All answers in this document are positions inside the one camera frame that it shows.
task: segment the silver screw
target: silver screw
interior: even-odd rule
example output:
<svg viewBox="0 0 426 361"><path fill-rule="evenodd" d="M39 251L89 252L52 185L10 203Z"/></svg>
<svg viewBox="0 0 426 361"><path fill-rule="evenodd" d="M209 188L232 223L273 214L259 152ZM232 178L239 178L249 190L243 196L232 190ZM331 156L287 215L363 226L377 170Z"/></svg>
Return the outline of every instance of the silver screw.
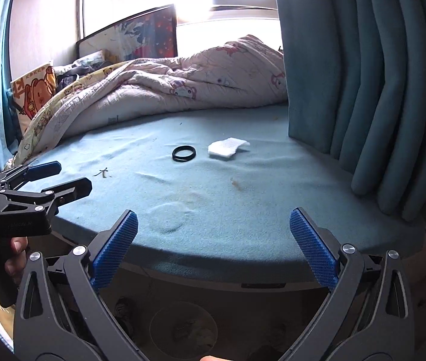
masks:
<svg viewBox="0 0 426 361"><path fill-rule="evenodd" d="M343 247L341 247L341 249L346 254L354 254L355 253L355 247L353 247L352 245L344 245Z"/></svg>
<svg viewBox="0 0 426 361"><path fill-rule="evenodd" d="M399 253L396 252L395 250L390 250L388 252L388 256L392 259L398 259L400 257Z"/></svg>
<svg viewBox="0 0 426 361"><path fill-rule="evenodd" d="M83 245L79 245L75 248L73 248L73 254L79 257L80 255L83 255L86 252L86 247Z"/></svg>
<svg viewBox="0 0 426 361"><path fill-rule="evenodd" d="M39 258L41 258L41 254L39 252L33 252L30 256L29 259L31 259L33 262L35 260L38 260Z"/></svg>

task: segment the cartoon print on blanket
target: cartoon print on blanket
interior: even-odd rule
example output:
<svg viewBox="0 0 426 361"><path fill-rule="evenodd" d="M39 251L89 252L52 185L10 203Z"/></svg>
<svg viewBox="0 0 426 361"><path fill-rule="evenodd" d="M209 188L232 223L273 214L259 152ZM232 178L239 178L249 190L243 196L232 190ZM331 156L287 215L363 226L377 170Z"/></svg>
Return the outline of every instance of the cartoon print on blanket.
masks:
<svg viewBox="0 0 426 361"><path fill-rule="evenodd" d="M80 78L53 96L31 121L6 168L27 164L62 138L112 121L286 101L284 77L283 55L252 35L189 57L121 62Z"/></svg>

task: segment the framed picture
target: framed picture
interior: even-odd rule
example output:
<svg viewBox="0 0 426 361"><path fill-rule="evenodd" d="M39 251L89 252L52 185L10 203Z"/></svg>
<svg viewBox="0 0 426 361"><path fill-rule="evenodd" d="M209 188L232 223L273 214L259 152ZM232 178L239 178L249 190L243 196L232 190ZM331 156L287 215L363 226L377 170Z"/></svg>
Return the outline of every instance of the framed picture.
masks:
<svg viewBox="0 0 426 361"><path fill-rule="evenodd" d="M108 50L109 60L177 57L176 12L173 4L149 9L117 21L77 43L78 58Z"/></svg>

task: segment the circular imprint on sheet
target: circular imprint on sheet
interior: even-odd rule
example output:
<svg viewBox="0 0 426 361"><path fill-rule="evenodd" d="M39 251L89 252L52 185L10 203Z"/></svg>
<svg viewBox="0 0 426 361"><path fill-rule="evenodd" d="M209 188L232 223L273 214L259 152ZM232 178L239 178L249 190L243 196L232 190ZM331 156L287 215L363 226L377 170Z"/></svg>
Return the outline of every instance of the circular imprint on sheet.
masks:
<svg viewBox="0 0 426 361"><path fill-rule="evenodd" d="M185 224L188 212L190 210L178 202L169 202L155 206L148 212L150 229L159 233L175 232Z"/></svg>

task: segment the window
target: window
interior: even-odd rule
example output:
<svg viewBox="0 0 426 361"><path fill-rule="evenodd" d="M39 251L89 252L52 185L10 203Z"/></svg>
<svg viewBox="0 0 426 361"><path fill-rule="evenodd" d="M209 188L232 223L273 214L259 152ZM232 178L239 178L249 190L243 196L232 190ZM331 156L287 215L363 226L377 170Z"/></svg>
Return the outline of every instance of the window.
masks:
<svg viewBox="0 0 426 361"><path fill-rule="evenodd" d="M177 8L180 56L247 34L274 49L282 45L275 0L83 0L84 36L130 15L172 3ZM196 15L183 15L185 7Z"/></svg>

